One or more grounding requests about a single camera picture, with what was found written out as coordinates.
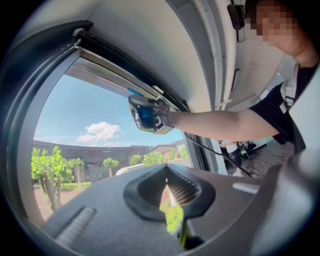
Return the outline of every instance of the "window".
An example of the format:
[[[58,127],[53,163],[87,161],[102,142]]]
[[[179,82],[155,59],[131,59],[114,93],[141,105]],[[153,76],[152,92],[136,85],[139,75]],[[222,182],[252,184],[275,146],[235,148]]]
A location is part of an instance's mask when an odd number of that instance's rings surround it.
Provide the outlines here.
[[[101,179],[160,163],[192,166],[180,130],[156,135],[136,127],[127,99],[133,89],[144,92],[84,58],[55,85],[41,111],[31,156],[34,195],[44,220]],[[53,170],[53,162],[62,169]],[[44,168],[47,174],[39,172]],[[48,191],[59,191],[58,200]]]

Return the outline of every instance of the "window frame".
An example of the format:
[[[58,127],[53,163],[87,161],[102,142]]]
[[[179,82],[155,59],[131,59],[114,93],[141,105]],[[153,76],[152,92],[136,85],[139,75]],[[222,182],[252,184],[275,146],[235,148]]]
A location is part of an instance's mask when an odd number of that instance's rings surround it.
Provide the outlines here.
[[[76,29],[81,26],[88,30],[92,26],[92,23],[88,21],[71,22],[59,25],[57,26],[58,28],[49,28],[49,30],[53,30],[56,33],[55,37],[57,37],[57,33],[59,34],[63,30],[65,31],[66,26],[72,32],[73,28]],[[85,29],[80,29],[80,32],[87,33]],[[49,42],[46,41],[48,38],[47,34],[48,31],[44,30],[32,38],[32,47],[37,49],[39,44],[48,44]],[[121,54],[119,54],[115,47],[112,48],[112,52],[117,57],[121,56],[121,61],[126,66],[128,66],[127,59],[130,59],[129,63],[132,72],[129,72],[124,67],[117,65],[96,52],[91,52],[83,47],[82,44],[87,45],[85,44],[84,37],[78,38],[77,35],[72,35],[76,37],[72,37],[70,34],[69,41],[65,40],[64,47],[57,45],[56,49],[52,47],[47,48],[45,50],[47,53],[46,58],[42,58],[42,62],[34,62],[34,66],[29,68],[32,72],[30,74],[24,74],[24,77],[28,78],[24,83],[26,90],[21,90],[16,93],[16,97],[21,97],[22,100],[17,103],[17,111],[12,111],[11,109],[10,112],[13,116],[13,122],[9,123],[9,125],[11,125],[9,128],[11,131],[8,136],[8,143],[6,142],[5,144],[5,150],[8,154],[8,157],[4,162],[5,168],[3,170],[5,173],[4,180],[6,180],[5,187],[7,188],[5,192],[9,195],[10,202],[17,212],[17,215],[20,218],[28,218],[38,226],[41,226],[44,223],[44,220],[34,197],[33,184],[30,175],[32,141],[38,119],[48,96],[59,79],[75,61],[79,58],[91,61],[130,81],[136,88],[140,88],[143,91],[143,95],[154,98],[161,95],[173,110],[189,111],[187,104],[184,101],[181,101],[178,97],[172,95],[171,92],[165,88],[165,85],[161,84],[137,61],[134,61],[134,59],[127,55],[124,56],[122,51]],[[26,45],[22,42],[18,47],[24,49]],[[101,45],[100,47],[97,46],[97,49],[100,50],[100,54],[103,53],[103,47],[101,47]],[[198,136],[192,134],[191,136],[198,141],[201,140]],[[210,167],[206,166],[208,160],[203,149],[186,139],[185,134],[183,134],[183,137],[189,152],[191,165],[197,169],[210,170]]]

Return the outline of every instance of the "sky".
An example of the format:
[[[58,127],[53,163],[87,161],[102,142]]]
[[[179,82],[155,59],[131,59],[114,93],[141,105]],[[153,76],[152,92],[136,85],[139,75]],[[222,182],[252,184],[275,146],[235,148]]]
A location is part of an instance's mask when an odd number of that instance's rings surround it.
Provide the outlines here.
[[[126,97],[67,75],[49,95],[34,134],[37,141],[88,147],[156,146],[182,138],[178,129],[166,135],[139,130]]]

